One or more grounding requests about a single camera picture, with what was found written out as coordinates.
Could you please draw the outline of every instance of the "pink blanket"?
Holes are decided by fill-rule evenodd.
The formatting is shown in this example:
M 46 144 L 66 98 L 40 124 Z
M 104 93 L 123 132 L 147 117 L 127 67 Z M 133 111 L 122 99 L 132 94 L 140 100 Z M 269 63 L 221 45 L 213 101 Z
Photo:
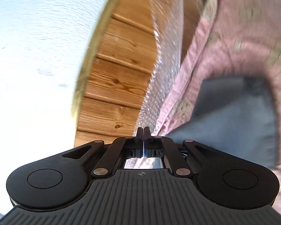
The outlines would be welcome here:
M 161 108 L 155 133 L 165 135 L 190 120 L 201 82 L 223 75 L 264 75 L 279 119 L 281 214 L 281 0 L 208 0 L 180 72 Z

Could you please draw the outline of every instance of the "white wall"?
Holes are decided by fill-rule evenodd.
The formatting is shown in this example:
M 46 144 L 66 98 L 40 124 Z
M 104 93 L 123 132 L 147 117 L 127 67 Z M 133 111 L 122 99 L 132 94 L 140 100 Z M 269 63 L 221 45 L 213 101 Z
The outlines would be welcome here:
M 73 147 L 77 75 L 107 0 L 0 0 L 0 212 L 17 167 Z

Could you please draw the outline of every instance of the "wooden ceiling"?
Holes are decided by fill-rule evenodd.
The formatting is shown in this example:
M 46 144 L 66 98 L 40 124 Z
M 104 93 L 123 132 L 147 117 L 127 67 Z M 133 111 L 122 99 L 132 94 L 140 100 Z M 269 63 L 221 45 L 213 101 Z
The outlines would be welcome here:
M 155 59 L 149 0 L 120 0 L 92 64 L 74 146 L 133 134 Z

